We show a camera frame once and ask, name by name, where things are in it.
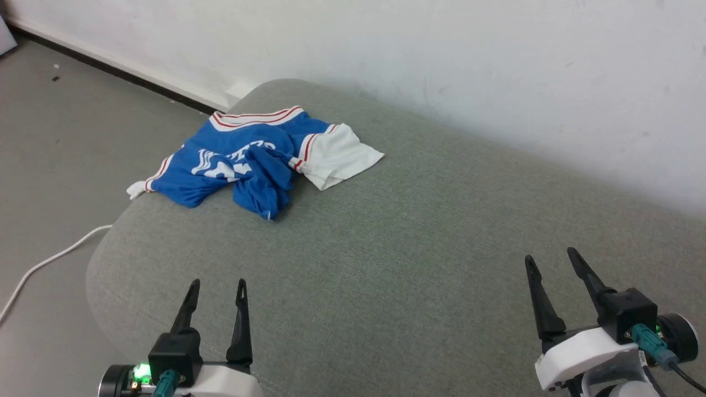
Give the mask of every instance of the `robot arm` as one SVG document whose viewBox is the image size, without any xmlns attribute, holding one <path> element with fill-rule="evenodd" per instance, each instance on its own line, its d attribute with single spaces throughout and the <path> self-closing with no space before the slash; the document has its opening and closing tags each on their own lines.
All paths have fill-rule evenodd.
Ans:
<svg viewBox="0 0 706 397">
<path fill-rule="evenodd" d="M 112 365 L 98 386 L 98 397 L 262 397 L 260 384 L 250 375 L 253 348 L 245 280 L 238 282 L 238 312 L 224 362 L 203 361 L 201 336 L 191 328 L 200 285 L 199 279 L 191 283 L 172 329 L 152 347 L 149 363 Z"/>
<path fill-rule="evenodd" d="M 691 325 L 679 314 L 658 316 L 657 305 L 635 288 L 617 292 L 605 286 L 576 249 L 569 248 L 568 255 L 598 313 L 597 325 L 569 331 L 542 287 L 534 259 L 525 257 L 542 342 L 534 365 L 542 389 L 568 389 L 575 397 L 664 397 L 648 365 L 671 370 L 693 361 L 698 340 Z M 594 390 L 606 382 L 614 384 Z"/>
</svg>

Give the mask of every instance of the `blue jersey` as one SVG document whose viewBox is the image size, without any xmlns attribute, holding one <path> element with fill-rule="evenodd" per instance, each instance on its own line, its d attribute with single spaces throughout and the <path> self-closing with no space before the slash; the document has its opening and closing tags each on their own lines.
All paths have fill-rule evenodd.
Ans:
<svg viewBox="0 0 706 397">
<path fill-rule="evenodd" d="M 320 190 L 369 168 L 383 154 L 360 143 L 346 124 L 312 119 L 299 106 L 270 114 L 214 113 L 196 135 L 128 188 L 131 199 L 158 191 L 193 208 L 234 182 L 233 200 L 265 219 L 289 203 L 295 172 Z"/>
</svg>

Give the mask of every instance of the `fabric upholstery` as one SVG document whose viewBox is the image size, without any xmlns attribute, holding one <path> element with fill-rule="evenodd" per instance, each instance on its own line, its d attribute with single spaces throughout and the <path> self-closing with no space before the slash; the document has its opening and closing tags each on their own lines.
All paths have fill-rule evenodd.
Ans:
<svg viewBox="0 0 706 397">
<path fill-rule="evenodd" d="M 192 324 L 204 358 L 222 359 L 245 278 L 253 373 L 272 396 L 540 396 L 523 259 L 535 257 L 569 327 L 594 324 L 568 246 L 610 286 L 635 286 L 706 329 L 704 222 L 304 81 L 265 83 L 231 112 L 293 105 L 349 124 L 386 156 L 324 192 L 298 178 L 274 223 L 236 206 L 229 188 L 193 209 L 139 197 L 86 283 L 98 324 L 127 357 L 146 359 L 200 278 Z M 658 377 L 673 395 L 691 393 Z"/>
</svg>

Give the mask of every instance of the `teal connector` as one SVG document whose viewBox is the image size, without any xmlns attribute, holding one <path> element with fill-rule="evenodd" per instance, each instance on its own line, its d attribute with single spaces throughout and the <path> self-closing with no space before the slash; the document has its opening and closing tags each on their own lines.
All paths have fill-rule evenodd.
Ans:
<svg viewBox="0 0 706 397">
<path fill-rule="evenodd" d="M 666 343 L 648 326 L 644 324 L 635 325 L 631 336 L 640 349 L 652 356 L 663 370 L 671 371 L 669 365 L 672 362 L 679 363 L 679 358 L 674 352 L 668 349 Z"/>
<path fill-rule="evenodd" d="M 173 397 L 174 392 L 179 385 L 179 374 L 177 371 L 168 369 L 160 376 L 160 381 L 157 383 L 157 388 L 152 393 L 152 397 Z"/>
</svg>

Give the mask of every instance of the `black cable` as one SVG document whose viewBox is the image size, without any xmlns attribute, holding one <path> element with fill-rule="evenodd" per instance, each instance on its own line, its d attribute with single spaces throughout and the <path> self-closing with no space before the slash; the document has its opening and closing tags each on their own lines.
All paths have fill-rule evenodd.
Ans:
<svg viewBox="0 0 706 397">
<path fill-rule="evenodd" d="M 669 366 L 676 372 L 677 375 L 679 375 L 691 386 L 694 386 L 696 390 L 706 394 L 706 387 L 702 386 L 699 382 L 695 381 L 694 379 L 691 379 L 691 377 L 688 376 L 684 371 L 682 371 L 681 368 L 679 368 L 679 366 L 675 362 L 670 362 Z"/>
<path fill-rule="evenodd" d="M 650 368 L 647 365 L 642 366 L 642 370 L 645 372 L 645 376 L 647 376 L 647 379 L 649 379 L 650 383 L 652 384 L 652 387 L 654 387 L 654 391 L 657 392 L 659 397 L 666 397 L 666 394 L 664 394 L 664 390 L 659 386 L 657 383 L 657 380 L 652 376 L 652 371 L 650 371 Z"/>
</svg>

